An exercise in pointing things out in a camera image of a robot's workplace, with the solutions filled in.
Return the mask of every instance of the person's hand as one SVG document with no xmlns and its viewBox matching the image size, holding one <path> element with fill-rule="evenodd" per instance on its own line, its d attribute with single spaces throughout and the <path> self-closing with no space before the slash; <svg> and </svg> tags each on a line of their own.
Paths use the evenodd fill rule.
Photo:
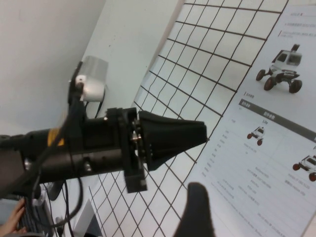
<svg viewBox="0 0 316 237">
<path fill-rule="evenodd" d="M 16 204 L 14 210 L 11 212 L 11 215 L 9 219 L 6 221 L 6 223 L 0 226 L 0 237 L 10 233 L 26 233 L 26 227 L 23 227 L 20 230 L 16 229 L 25 210 L 24 203 L 25 201 L 23 198 Z"/>
</svg>

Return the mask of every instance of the poster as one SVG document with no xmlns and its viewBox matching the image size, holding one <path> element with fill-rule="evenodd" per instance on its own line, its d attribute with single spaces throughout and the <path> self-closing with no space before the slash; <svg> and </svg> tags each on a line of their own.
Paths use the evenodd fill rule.
<svg viewBox="0 0 316 237">
<path fill-rule="evenodd" d="M 316 211 L 316 7 L 289 6 L 188 180 L 217 236 L 301 236 Z"/>
</svg>

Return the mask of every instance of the silver camera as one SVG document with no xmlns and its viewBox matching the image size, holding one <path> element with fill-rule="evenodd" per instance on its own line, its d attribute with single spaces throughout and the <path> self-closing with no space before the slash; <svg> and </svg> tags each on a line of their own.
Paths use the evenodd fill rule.
<svg viewBox="0 0 316 237">
<path fill-rule="evenodd" d="M 101 102 L 105 96 L 108 63 L 94 56 L 86 56 L 76 77 L 76 84 L 83 83 L 82 101 Z"/>
</svg>

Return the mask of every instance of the metal screw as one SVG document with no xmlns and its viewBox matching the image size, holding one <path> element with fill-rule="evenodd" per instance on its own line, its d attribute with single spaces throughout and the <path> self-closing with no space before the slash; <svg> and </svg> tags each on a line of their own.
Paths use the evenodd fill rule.
<svg viewBox="0 0 316 237">
<path fill-rule="evenodd" d="M 31 165 L 32 165 L 31 161 L 28 158 L 25 158 L 25 160 L 24 160 L 25 169 L 29 170 L 31 168 Z"/>
<path fill-rule="evenodd" d="M 138 141 L 138 136 L 136 133 L 133 133 L 132 135 L 132 141 L 137 142 Z"/>
<path fill-rule="evenodd" d="M 85 169 L 85 171 L 87 171 L 87 172 L 90 172 L 90 171 L 92 171 L 92 168 L 91 168 L 91 165 L 89 164 L 89 162 L 85 162 L 84 163 L 84 169 Z"/>
<path fill-rule="evenodd" d="M 140 181 L 140 185 L 141 185 L 141 186 L 146 186 L 146 180 L 142 179 L 142 180 Z"/>
</svg>

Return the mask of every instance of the yellow tape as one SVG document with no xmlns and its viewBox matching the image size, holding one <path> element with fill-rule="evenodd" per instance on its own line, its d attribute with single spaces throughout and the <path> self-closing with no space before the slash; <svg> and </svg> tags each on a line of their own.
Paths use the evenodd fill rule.
<svg viewBox="0 0 316 237">
<path fill-rule="evenodd" d="M 53 141 L 55 140 L 55 138 L 57 137 L 59 132 L 59 128 L 52 128 L 49 132 L 48 132 L 48 137 L 47 137 L 47 146 L 50 146 Z M 58 143 L 58 146 L 63 146 L 65 144 L 65 140 L 61 139 L 60 142 Z"/>
</svg>

